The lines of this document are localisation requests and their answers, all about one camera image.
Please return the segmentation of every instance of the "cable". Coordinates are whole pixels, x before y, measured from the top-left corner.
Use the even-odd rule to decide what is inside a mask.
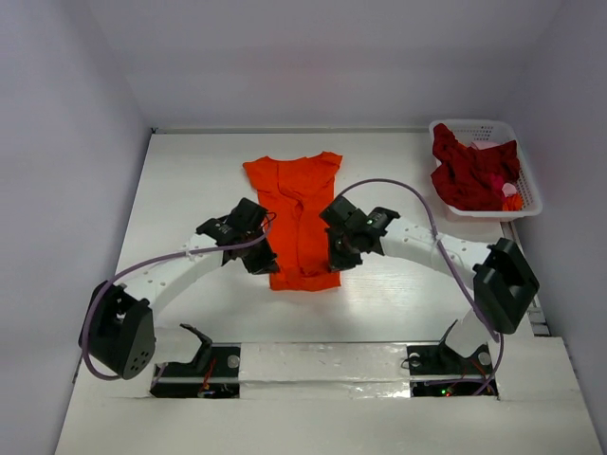
[[[481,367],[480,363],[478,363],[476,360],[473,360],[473,359],[470,360],[470,363],[472,365],[474,365],[474,368],[477,369],[480,374],[483,375],[484,379],[487,379],[487,373],[485,373],[485,370],[483,370],[483,367]]]
[[[214,357],[211,360],[211,364],[209,365],[209,369],[207,370],[207,373],[205,374],[205,377],[202,380],[202,385],[200,386],[200,389],[198,390],[198,393],[202,393],[203,391],[206,391],[208,388],[207,382],[209,382],[209,378],[212,375],[212,370],[215,368],[215,363],[217,363],[217,359]]]
[[[140,268],[145,267],[146,265],[162,263],[164,261],[169,261],[171,259],[183,258],[183,257],[187,256],[188,254],[208,254],[208,253],[214,253],[216,251],[231,251],[234,249],[248,248],[249,246],[254,246],[254,245],[262,242],[267,237],[269,232],[272,230],[272,220],[273,219],[269,219],[269,217],[267,217],[267,230],[262,235],[260,235],[259,237],[255,238],[249,242],[244,242],[242,244],[229,245],[229,246],[214,246],[211,248],[198,248],[198,249],[192,249],[190,251],[177,251],[176,253],[170,253],[170,254],[165,254],[163,256],[157,256],[155,258],[148,259],[141,263],[131,265],[130,267],[125,268],[120,273],[116,274],[113,278],[111,278],[107,282],[105,282],[105,284],[101,287],[100,291],[95,296],[95,299],[93,299],[90,306],[88,307],[88,311],[86,312],[86,318],[84,319],[83,343],[82,343],[83,360],[84,360],[84,364],[86,365],[86,368],[88,369],[88,371],[90,371],[91,374],[93,374],[98,379],[102,379],[105,381],[115,381],[117,379],[120,379],[120,376],[117,376],[117,375],[110,376],[108,374],[103,374],[99,370],[97,370],[95,368],[95,366],[93,365],[93,362],[90,357],[90,352],[88,349],[88,340],[89,340],[89,336],[90,336],[91,322],[93,320],[93,315],[97,311],[97,307],[99,306],[101,299],[103,299],[103,296],[109,290],[109,288],[112,286],[112,284],[114,284],[115,282],[117,282],[118,280],[123,278],[124,276],[128,275],[129,273],[139,270]]]
[[[495,377],[495,374],[497,373],[497,369],[500,368],[500,365],[502,364],[502,358],[504,357],[504,335],[499,334],[499,339],[500,339],[500,352],[499,352],[499,354],[497,354],[497,360],[495,361],[495,366],[493,367],[493,371],[491,372],[491,374],[489,375],[487,380],[483,383],[483,385],[481,387],[479,387],[479,389],[475,393],[473,393],[472,396],[480,395],[481,393],[483,393],[483,390],[491,383],[491,381]]]
[[[410,192],[415,194],[415,196],[417,196],[417,199],[419,199],[419,201],[424,206],[424,209],[426,209],[426,214],[428,215],[428,220],[430,221],[430,231],[432,233],[432,237],[434,238],[434,240],[436,240],[436,244],[438,245],[438,250],[440,251],[440,254],[443,256],[443,258],[445,259],[445,263],[447,263],[447,267],[449,268],[449,271],[451,272],[453,278],[457,282],[457,285],[459,286],[460,290],[464,294],[464,297],[466,297],[466,300],[468,301],[468,303],[474,310],[474,314],[476,315],[476,317],[478,319],[480,319],[480,321],[483,323],[483,325],[485,325],[489,334],[493,338],[493,341],[497,342],[498,337],[495,334],[495,332],[493,332],[493,328],[489,324],[487,318],[485,318],[485,315],[483,314],[483,312],[481,311],[479,306],[474,301],[474,298],[470,295],[470,292],[468,292],[468,289],[466,288],[466,285],[464,284],[462,277],[459,276],[459,273],[457,272],[457,269],[455,268],[455,264],[452,262],[451,257],[449,256],[449,253],[443,246],[443,243],[441,242],[440,239],[437,239],[438,228],[436,227],[436,220],[434,220],[434,215],[432,215],[432,210],[430,208],[430,205],[428,204],[428,201],[426,201],[424,196],[422,196],[421,193],[418,190],[416,190],[414,187],[407,185],[406,183],[402,183],[402,182],[399,182],[398,180],[393,180],[390,178],[368,178],[366,180],[360,180],[359,182],[357,182],[353,185],[350,185],[345,190],[340,192],[340,194],[338,194],[338,196],[343,196],[344,194],[346,194],[348,191],[352,190],[353,188],[359,187],[360,185],[365,185],[367,183],[391,183],[393,185],[398,185],[399,187],[409,190]]]
[[[491,374],[489,375],[489,378],[487,378],[487,380],[472,379],[472,378],[464,379],[464,376],[462,376],[460,379],[457,380],[457,382],[466,380],[467,382],[469,381],[469,382],[483,383],[483,385],[475,393],[472,394],[472,395],[480,395],[483,392],[483,390],[493,380],[493,378],[495,377],[495,374],[497,373],[497,369],[500,367],[500,364],[502,363],[502,357],[504,355],[504,335],[496,334],[495,332],[493,332],[493,328],[489,324],[487,318],[485,318],[485,315],[483,314],[483,312],[480,310],[480,308],[474,301],[474,298],[470,295],[470,292],[466,288],[466,285],[464,284],[462,277],[460,277],[457,269],[455,268],[455,264],[452,262],[451,257],[449,256],[449,253],[445,249],[445,246],[443,246],[443,243],[441,242],[440,238],[438,238],[438,227],[436,226],[436,220],[434,219],[434,215],[432,214],[432,209],[430,208],[430,205],[428,204],[428,201],[426,201],[424,196],[418,190],[416,190],[414,187],[407,185],[406,183],[399,182],[398,180],[393,180],[391,178],[368,178],[365,180],[360,180],[359,182],[354,183],[354,184],[350,185],[349,187],[347,187],[345,190],[341,191],[338,194],[338,196],[343,196],[344,194],[346,194],[348,191],[352,190],[353,188],[359,187],[360,185],[365,185],[367,183],[391,183],[393,185],[397,185],[406,190],[409,190],[417,197],[417,199],[419,199],[419,202],[422,203],[422,205],[424,206],[424,209],[426,210],[426,214],[428,215],[428,220],[430,221],[430,231],[432,233],[432,237],[436,241],[436,244],[438,245],[438,250],[440,251],[440,254],[443,256],[443,258],[445,259],[445,263],[447,264],[449,271],[451,272],[453,278],[457,282],[457,285],[459,286],[460,290],[464,294],[464,297],[466,297],[466,300],[469,302],[470,306],[472,307],[472,310],[474,311],[474,314],[476,315],[476,317],[483,323],[483,325],[485,325],[489,334],[491,335],[491,338],[493,338],[493,341],[500,343],[500,352],[498,354],[497,361],[495,362],[495,367],[493,368],[493,371],[491,372]],[[405,361],[403,361],[401,363],[401,365],[400,365],[401,368],[404,368],[403,367],[404,363],[405,363]],[[438,385],[438,384],[451,384],[451,383],[452,383],[452,381],[428,381],[426,384]]]
[[[500,368],[500,365],[502,364],[502,358],[504,357],[504,335],[502,334],[498,334],[499,337],[499,341],[500,341],[500,351],[497,354],[497,360],[495,362],[495,366],[493,367],[493,371],[491,372],[491,374],[484,378],[484,379],[477,379],[477,378],[473,378],[473,377],[460,377],[457,381],[455,381],[453,383],[453,380],[436,380],[436,381],[425,381],[424,384],[427,386],[439,386],[441,384],[456,384],[459,382],[478,382],[481,385],[481,387],[479,387],[475,393],[472,394],[472,396],[476,396],[476,395],[480,395],[484,389],[486,389],[487,387],[490,387],[490,383],[491,381],[495,378],[495,374],[497,373],[498,368]]]
[[[278,216],[278,214],[275,211],[269,211],[267,213],[266,220],[262,224],[262,229],[265,229],[269,223],[271,223],[272,221],[274,221],[276,219],[277,216]]]

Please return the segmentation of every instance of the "white enclosure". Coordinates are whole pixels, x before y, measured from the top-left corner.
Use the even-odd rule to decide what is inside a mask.
[[[523,143],[543,212],[517,228],[605,447],[607,2],[0,5],[0,452],[54,453],[153,128],[437,118],[504,120]]]

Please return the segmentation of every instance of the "red cloth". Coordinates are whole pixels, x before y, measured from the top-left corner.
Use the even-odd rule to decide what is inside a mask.
[[[493,190],[491,175],[499,175],[505,182],[519,179],[521,163],[515,140],[475,150],[460,144],[440,123],[434,127],[432,153],[442,163],[432,173],[436,192],[446,204],[460,210],[501,210],[502,196]]]
[[[260,204],[276,213],[267,238],[280,271],[269,276],[271,289],[320,291],[340,285],[340,274],[329,272],[326,223],[319,216],[333,201],[340,164],[341,156],[331,152],[292,161],[264,156],[243,164]]]

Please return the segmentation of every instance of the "white plastic basket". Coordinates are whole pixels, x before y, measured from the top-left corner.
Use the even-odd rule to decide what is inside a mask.
[[[519,211],[466,211],[456,209],[455,207],[446,207],[447,219],[456,221],[462,217],[471,217],[479,221],[501,221],[507,222],[523,218],[525,216],[535,216],[542,211],[542,199],[538,192],[538,186],[529,170],[527,161],[524,157],[523,148],[516,138],[512,128],[502,121],[494,120],[466,120],[450,119],[437,120],[430,124],[430,138],[434,143],[434,127],[439,123],[444,123],[449,128],[457,140],[462,144],[469,146],[473,140],[489,140],[503,144],[510,140],[516,140],[517,156],[521,162],[521,173],[515,186],[523,198],[523,208]],[[436,160],[436,166],[440,166],[440,161]]]

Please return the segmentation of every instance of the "orange t-shirt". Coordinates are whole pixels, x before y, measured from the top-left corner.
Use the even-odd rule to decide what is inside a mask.
[[[331,152],[292,161],[264,156],[243,164],[260,204],[276,213],[268,240],[280,272],[270,275],[271,289],[320,291],[340,285],[340,274],[329,272],[327,225],[319,216],[333,201],[340,164],[341,156]]]

